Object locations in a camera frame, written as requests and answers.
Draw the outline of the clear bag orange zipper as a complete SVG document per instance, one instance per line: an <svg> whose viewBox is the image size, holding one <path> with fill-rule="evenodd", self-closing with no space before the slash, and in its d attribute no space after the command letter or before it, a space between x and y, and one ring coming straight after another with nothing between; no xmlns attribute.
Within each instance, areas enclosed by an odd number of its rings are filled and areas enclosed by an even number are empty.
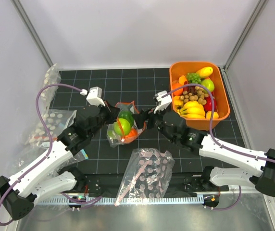
<svg viewBox="0 0 275 231"><path fill-rule="evenodd" d="M117 103L117 104L115 105L115 107L120 108L120 111L122 111L122 110L130 111L130 112L132 113L132 115L133 115L133 114L138 114L138 113L139 113L139 111L137 110L137 108L136 108L136 106L135 106L135 102L134 102L134 101L129 102L129 103L122 103L122 102L120 102L120 103ZM144 127L143 127L142 129L138 129L137 126L136 126L136 123L134 122L134 124L133 124L133 126L132 126L131 128L134 128L134 129L137 130L137 132L138 132L138 137L139 137L139 136L141 135L141 133L146 129L146 123L144 123ZM109 129L110 129L110 130L113 130L113 123L108 125L107 130L109 130ZM107 138L107 139L109 140L109 143L110 143L110 146L111 146L111 147L115 147L115 146L117 146L117 145L125 145L125 144L128 144L128 143L123 143L123 142L122 142L122 138L123 138L124 136L119 136L119 135L117 135L116 133L115 133L115 135L116 135L116 137L117 137L117 139L115 139L115 140L112 140L112 139Z"/></svg>

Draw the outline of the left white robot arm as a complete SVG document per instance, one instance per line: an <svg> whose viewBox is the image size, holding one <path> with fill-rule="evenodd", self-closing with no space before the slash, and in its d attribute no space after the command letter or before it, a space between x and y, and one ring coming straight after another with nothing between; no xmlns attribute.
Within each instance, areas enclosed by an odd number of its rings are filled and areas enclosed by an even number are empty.
<svg viewBox="0 0 275 231"><path fill-rule="evenodd" d="M51 194L83 191L86 179L77 170L66 171L43 184L40 181L89 145L104 125L116 122L119 113L120 108L109 104L89 105L77 110L73 124L62 131L48 150L9 178L0 176L0 207L5 207L12 220L20 220Z"/></svg>

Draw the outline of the white cauliflower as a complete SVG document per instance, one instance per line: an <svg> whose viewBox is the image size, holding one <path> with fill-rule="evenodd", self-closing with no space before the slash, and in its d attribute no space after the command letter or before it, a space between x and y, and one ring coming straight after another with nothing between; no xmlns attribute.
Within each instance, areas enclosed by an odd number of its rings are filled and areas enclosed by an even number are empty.
<svg viewBox="0 0 275 231"><path fill-rule="evenodd" d="M114 131L113 131L113 130L110 130L110 129L107 130L107 138L112 139L112 140L117 139L117 137L116 137Z"/></svg>

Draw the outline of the orange pumpkin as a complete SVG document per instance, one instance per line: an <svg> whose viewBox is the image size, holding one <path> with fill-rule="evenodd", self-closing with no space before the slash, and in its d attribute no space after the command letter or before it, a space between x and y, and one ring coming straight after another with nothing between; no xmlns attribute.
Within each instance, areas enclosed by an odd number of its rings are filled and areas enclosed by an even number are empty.
<svg viewBox="0 0 275 231"><path fill-rule="evenodd" d="M122 138L123 143L131 143L138 137L136 129L131 128L130 132Z"/></svg>

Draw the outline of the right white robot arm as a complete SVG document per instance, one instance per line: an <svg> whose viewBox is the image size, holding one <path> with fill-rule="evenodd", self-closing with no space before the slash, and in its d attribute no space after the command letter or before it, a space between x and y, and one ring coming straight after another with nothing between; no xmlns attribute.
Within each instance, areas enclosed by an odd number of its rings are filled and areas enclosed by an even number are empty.
<svg viewBox="0 0 275 231"><path fill-rule="evenodd" d="M255 151L213 138L205 131L188 127L184 118L174 111L141 111L133 118L138 128L146 123L148 129L156 128L179 148L233 165L232 168L205 167L200 179L204 190L238 185L275 197L275 149Z"/></svg>

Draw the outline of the green bell pepper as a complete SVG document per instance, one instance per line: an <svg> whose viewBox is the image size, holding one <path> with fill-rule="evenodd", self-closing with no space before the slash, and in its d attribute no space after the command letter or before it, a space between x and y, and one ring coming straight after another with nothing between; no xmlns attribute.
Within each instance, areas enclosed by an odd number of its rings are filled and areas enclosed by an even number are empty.
<svg viewBox="0 0 275 231"><path fill-rule="evenodd" d="M134 118L133 118L132 113L130 111L122 110L119 113L118 117L127 120L129 122L129 124L130 124L130 127L133 126L133 124L134 124Z"/></svg>

